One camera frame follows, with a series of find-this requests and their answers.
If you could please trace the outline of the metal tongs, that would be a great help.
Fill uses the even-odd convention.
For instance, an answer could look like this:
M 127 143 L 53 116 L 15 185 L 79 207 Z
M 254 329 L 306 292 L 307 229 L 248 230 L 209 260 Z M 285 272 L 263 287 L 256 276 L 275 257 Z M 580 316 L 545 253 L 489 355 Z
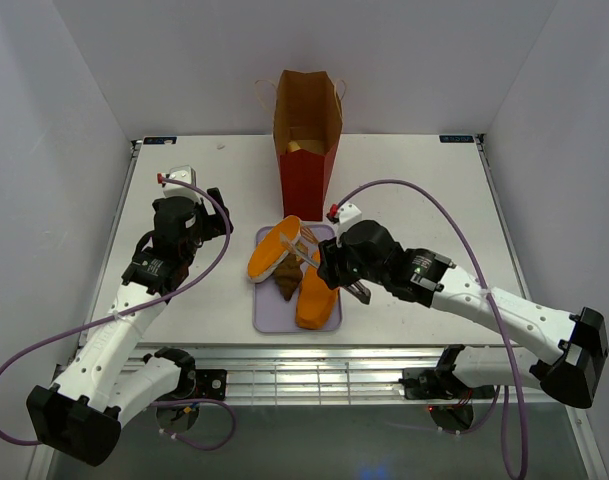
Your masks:
M 309 246 L 317 246 L 319 244 L 318 238 L 315 236 L 312 229 L 306 225 L 300 227 L 299 233 L 300 238 L 304 240 L 304 244 L 302 246 L 299 245 L 298 241 L 291 240 L 285 233 L 279 234 L 280 244 L 289 253 L 294 254 L 300 261 L 303 261 L 315 269 L 318 269 L 320 262 L 314 260 L 311 254 L 308 252 Z M 357 281 L 348 286 L 342 286 L 342 289 L 355 297 L 362 304 L 370 304 L 371 292 L 361 281 Z

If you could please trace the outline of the long oval orange bread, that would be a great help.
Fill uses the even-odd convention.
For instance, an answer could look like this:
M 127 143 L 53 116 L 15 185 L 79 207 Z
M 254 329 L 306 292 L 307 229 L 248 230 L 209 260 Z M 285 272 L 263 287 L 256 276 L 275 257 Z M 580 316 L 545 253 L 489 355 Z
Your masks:
M 266 280 L 289 254 L 282 238 L 295 245 L 301 237 L 301 220 L 290 215 L 270 227 L 256 245 L 247 265 L 247 276 L 252 283 Z

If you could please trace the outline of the tan bread slice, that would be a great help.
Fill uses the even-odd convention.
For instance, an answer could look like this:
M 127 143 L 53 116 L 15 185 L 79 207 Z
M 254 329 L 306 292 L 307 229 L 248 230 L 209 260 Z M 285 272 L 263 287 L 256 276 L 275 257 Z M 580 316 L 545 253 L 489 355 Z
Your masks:
M 293 153 L 302 149 L 302 146 L 297 141 L 290 141 L 287 144 L 287 152 Z

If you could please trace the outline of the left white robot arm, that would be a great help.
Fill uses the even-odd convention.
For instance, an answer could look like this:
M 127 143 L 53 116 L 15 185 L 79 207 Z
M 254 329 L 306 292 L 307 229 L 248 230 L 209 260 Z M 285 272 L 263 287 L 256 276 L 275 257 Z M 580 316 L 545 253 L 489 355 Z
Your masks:
M 37 439 L 90 466 L 103 463 L 122 428 L 156 401 L 192 404 L 199 376 L 187 352 L 164 347 L 118 379 L 143 334 L 188 276 L 205 242 L 233 232 L 221 193 L 166 183 L 154 200 L 154 227 L 140 239 L 122 275 L 106 323 L 94 327 L 75 360 L 26 405 Z

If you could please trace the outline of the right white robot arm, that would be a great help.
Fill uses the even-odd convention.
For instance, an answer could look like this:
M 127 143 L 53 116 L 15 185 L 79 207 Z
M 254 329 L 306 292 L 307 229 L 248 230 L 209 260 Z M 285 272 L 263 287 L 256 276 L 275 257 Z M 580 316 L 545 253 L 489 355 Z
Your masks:
M 318 276 L 331 288 L 368 281 L 393 297 L 450 313 L 497 332 L 524 354 L 508 353 L 520 381 L 565 405 L 592 406 L 608 358 L 604 316 L 551 309 L 500 288 L 485 287 L 449 258 L 425 248 L 404 248 L 373 220 L 362 220 L 318 245 Z

